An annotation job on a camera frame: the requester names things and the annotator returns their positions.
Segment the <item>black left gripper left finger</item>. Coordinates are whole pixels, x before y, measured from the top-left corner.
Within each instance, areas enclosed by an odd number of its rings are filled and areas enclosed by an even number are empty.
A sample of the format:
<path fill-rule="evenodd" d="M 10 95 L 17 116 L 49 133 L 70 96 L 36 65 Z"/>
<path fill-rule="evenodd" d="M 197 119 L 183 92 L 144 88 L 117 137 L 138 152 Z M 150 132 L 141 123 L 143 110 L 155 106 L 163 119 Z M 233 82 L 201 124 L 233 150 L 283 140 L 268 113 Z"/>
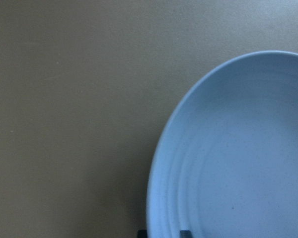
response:
<path fill-rule="evenodd" d="M 148 238 L 147 230 L 138 230 L 137 238 Z"/>

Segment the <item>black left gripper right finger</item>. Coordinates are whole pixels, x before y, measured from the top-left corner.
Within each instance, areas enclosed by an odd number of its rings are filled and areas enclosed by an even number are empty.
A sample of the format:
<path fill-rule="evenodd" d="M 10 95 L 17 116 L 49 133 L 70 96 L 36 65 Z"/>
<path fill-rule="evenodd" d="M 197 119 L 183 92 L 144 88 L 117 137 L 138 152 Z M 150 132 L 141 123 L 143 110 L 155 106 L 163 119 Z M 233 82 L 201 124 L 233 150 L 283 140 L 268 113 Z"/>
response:
<path fill-rule="evenodd" d="M 191 231 L 189 230 L 181 230 L 180 238 L 191 238 Z"/>

